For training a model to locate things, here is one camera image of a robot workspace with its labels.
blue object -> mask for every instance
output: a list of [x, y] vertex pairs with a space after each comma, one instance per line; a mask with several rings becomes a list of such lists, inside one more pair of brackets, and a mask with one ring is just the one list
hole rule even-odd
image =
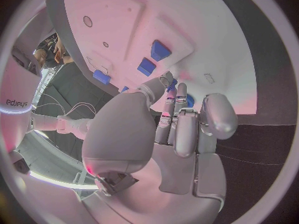
[[171, 51], [158, 40], [155, 40], [151, 46], [150, 56], [155, 61], [160, 61], [171, 54]]
[[124, 87], [123, 89], [122, 89], [122, 92], [124, 92], [124, 91], [126, 91], [126, 90], [128, 90], [129, 89], [129, 87]]
[[172, 90], [174, 90], [174, 88], [175, 88], [176, 84], [177, 84], [177, 80], [176, 80], [176, 79], [173, 79], [173, 81], [172, 81], [171, 85], [170, 85], [170, 86], [168, 86], [168, 88], [167, 88], [167, 91], [166, 91], [166, 92], [169, 92], [169, 91], [172, 91]]
[[109, 84], [111, 77], [108, 75], [105, 75], [103, 72], [96, 70], [93, 75], [92, 75], [95, 79], [97, 79], [98, 81], [102, 82], [104, 85]]
[[138, 66], [137, 70], [145, 74], [146, 76], [150, 76], [153, 70], [156, 68], [155, 64], [151, 62], [149, 59], [144, 58], [140, 65]]
[[186, 100], [187, 100], [188, 108], [192, 108], [195, 103], [194, 98], [191, 95], [187, 94]]

white curved panel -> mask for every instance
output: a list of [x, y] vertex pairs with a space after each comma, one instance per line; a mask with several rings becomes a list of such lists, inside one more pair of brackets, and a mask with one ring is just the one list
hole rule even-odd
[[[108, 72], [120, 90], [135, 88], [169, 69], [187, 84], [195, 109], [200, 110], [206, 94], [222, 93], [237, 114], [256, 113], [249, 46], [222, 0], [65, 0], [65, 7], [90, 70]], [[84, 24], [87, 14], [94, 27]], [[172, 51], [159, 62], [150, 57], [156, 39]], [[156, 65], [149, 77], [137, 70], [144, 57]], [[152, 108], [162, 111], [163, 104], [164, 98]]]

circular hole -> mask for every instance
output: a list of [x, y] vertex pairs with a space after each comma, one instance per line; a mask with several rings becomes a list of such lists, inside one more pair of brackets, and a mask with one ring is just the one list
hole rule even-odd
[[92, 21], [88, 16], [84, 16], [83, 21], [85, 25], [87, 25], [88, 27], [92, 27]]

person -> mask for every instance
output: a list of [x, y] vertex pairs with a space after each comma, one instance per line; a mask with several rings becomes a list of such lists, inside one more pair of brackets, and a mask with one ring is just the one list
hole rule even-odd
[[36, 48], [34, 56], [38, 60], [40, 67], [45, 69], [74, 61], [68, 54], [57, 33], [42, 41]]

